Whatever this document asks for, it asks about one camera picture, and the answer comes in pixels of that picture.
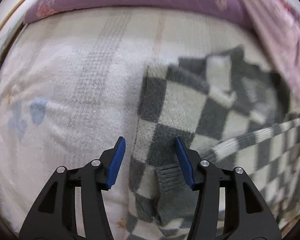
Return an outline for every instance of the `blue rubber tip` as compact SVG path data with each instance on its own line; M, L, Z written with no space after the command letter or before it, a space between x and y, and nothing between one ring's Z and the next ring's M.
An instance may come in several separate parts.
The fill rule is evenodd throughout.
M178 137L176 138L176 155L183 177L185 178L185 182L191 189L193 189L195 185L193 169L191 163L189 162L184 146Z
M122 137L119 145L114 153L111 163L108 167L108 179L106 181L106 186L111 189L112 185L115 184L119 169L123 160L124 153L126 151L126 140Z

